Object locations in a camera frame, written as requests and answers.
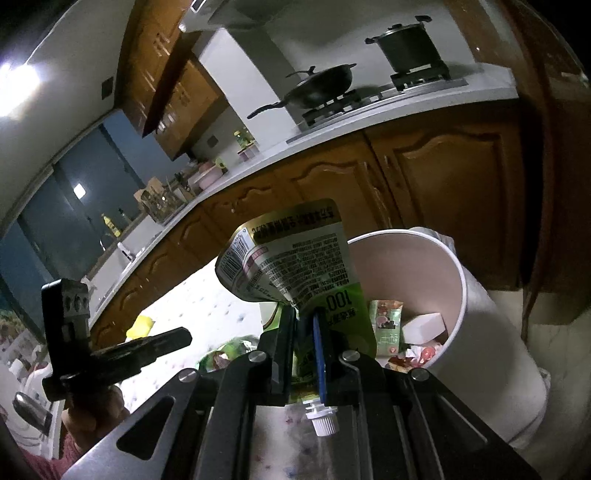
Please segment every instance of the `hand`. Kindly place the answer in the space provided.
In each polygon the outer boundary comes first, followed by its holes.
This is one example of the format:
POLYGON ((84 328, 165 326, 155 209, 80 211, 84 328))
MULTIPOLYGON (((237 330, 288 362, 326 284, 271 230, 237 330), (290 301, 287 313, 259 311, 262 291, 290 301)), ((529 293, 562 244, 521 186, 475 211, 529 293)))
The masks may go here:
POLYGON ((62 422, 82 454, 94 447, 129 416, 119 387, 111 385, 107 392, 94 400, 98 400, 100 414, 91 413, 82 402, 76 403, 61 414, 62 422))

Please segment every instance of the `cooking oil bottle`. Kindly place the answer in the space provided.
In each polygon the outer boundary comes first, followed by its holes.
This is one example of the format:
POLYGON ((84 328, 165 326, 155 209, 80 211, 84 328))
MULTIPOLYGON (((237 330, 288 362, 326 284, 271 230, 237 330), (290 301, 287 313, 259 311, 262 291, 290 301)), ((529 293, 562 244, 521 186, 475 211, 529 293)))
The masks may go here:
POLYGON ((121 236, 121 231, 115 226, 111 219, 107 217, 104 213, 101 213, 100 216, 103 217, 105 225, 109 228, 109 230, 111 230, 111 232, 113 232, 113 235, 119 238, 121 236))

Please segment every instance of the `red sleeve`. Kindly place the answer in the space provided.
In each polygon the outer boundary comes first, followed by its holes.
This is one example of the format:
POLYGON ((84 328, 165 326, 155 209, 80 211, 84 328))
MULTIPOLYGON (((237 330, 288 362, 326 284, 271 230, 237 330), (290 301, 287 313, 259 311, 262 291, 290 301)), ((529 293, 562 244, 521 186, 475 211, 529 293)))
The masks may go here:
POLYGON ((33 467, 33 470, 43 480, 60 480, 61 476, 66 473, 74 463, 78 461, 81 454, 74 445, 74 439, 68 433, 64 440, 64 451, 63 455, 59 460, 46 460, 43 457, 33 455, 32 453, 22 451, 27 459, 27 462, 33 467))

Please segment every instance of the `cooking pot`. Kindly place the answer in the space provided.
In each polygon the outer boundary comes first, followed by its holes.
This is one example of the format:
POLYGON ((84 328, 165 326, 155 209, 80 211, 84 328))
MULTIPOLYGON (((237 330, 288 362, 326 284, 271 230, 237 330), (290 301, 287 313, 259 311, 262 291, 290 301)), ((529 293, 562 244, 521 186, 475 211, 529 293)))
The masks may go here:
POLYGON ((416 15, 418 23, 410 25, 396 24, 386 32, 366 38, 365 43, 377 43, 397 73, 408 73, 413 69, 428 64, 442 63, 423 22, 430 22, 427 15, 416 15))
POLYGON ((321 72, 314 72, 316 66, 311 66, 308 70, 299 70, 290 73, 287 77, 296 73, 306 73, 309 77, 302 80, 294 89, 287 92, 281 102, 257 108, 247 118, 252 118, 271 108, 283 108, 288 103, 309 110, 330 100, 334 100, 338 96, 343 95, 351 87, 351 83, 353 82, 351 68, 356 65, 356 63, 338 65, 322 70, 321 72))

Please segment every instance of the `pan handle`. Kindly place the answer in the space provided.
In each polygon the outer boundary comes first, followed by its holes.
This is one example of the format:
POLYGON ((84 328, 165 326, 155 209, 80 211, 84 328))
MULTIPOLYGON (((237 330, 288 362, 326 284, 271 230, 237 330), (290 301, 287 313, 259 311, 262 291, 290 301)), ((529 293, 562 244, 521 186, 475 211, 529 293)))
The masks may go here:
POLYGON ((295 72, 290 73, 289 75, 285 75, 285 78, 289 78, 292 75, 295 75, 296 73, 307 73, 308 75, 312 75, 314 73, 314 69, 316 68, 316 65, 312 65, 309 69, 307 70, 296 70, 295 72))
POLYGON ((281 102, 277 102, 277 103, 271 103, 270 105, 264 105, 262 107, 257 108, 253 113, 248 115, 246 118, 248 118, 250 120, 254 116, 257 116, 259 113, 264 112, 265 110, 271 110, 272 108, 282 108, 282 107, 285 107, 285 105, 287 105, 287 102, 285 100, 282 100, 281 102))

